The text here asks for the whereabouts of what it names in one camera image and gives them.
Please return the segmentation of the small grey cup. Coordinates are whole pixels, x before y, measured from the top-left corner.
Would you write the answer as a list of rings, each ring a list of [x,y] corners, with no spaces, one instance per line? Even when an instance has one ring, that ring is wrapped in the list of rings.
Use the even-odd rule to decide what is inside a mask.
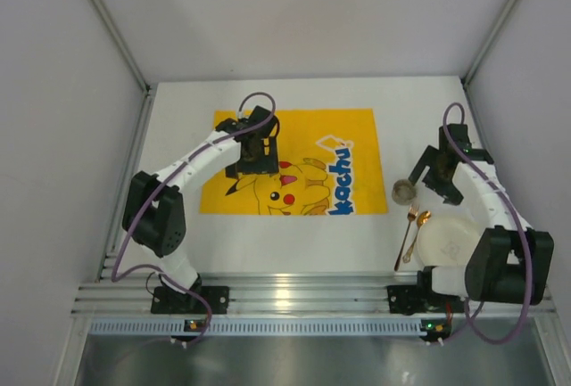
[[[417,187],[408,178],[399,179],[393,184],[392,199],[396,204],[409,206],[417,196]]]

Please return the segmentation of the yellow Pikachu placemat cloth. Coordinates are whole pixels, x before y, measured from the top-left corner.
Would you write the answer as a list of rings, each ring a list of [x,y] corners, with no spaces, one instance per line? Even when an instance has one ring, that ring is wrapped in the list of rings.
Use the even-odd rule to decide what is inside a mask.
[[[278,172],[228,178],[202,190],[200,211],[217,215],[350,216],[388,211],[371,109],[277,113]]]

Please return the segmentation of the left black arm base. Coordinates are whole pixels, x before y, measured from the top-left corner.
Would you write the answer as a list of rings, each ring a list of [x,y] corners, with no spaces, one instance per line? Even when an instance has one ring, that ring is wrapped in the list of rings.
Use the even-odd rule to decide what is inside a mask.
[[[173,289],[160,277],[160,285],[153,289],[151,313],[154,315],[205,315],[207,307],[203,300],[211,308],[213,315],[225,315],[228,312],[230,301],[228,286],[203,285],[202,279],[198,278],[198,284],[194,285],[191,291],[199,295],[201,299],[187,292]]]

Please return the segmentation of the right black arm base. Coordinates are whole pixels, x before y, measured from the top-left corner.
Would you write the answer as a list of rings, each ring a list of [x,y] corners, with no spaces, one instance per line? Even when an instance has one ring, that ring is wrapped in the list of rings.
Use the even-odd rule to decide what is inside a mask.
[[[416,285],[389,285],[386,291],[391,314],[412,316],[425,313],[445,314],[449,311],[457,314],[464,311],[459,297],[436,294]]]

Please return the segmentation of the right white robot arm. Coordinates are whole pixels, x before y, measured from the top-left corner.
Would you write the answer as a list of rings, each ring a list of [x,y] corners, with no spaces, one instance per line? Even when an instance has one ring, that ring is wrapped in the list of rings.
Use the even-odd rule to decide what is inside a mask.
[[[485,149],[465,124],[443,125],[409,176],[458,214],[433,217],[417,240],[423,268],[418,287],[431,298],[538,305],[544,296],[554,241],[511,205]]]

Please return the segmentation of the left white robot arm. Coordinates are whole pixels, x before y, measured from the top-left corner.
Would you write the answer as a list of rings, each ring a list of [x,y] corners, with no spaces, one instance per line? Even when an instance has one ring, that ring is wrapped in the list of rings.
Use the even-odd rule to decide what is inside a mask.
[[[225,168],[234,174],[277,171],[277,143],[271,135],[278,119],[273,109],[256,106],[248,116],[225,119],[191,152],[153,172],[137,172],[130,181],[122,228],[126,232],[120,255],[133,241],[151,262],[124,273],[112,270],[118,282],[140,268],[150,268],[174,292],[186,294],[199,274],[181,249],[186,235],[185,190],[194,191]]]

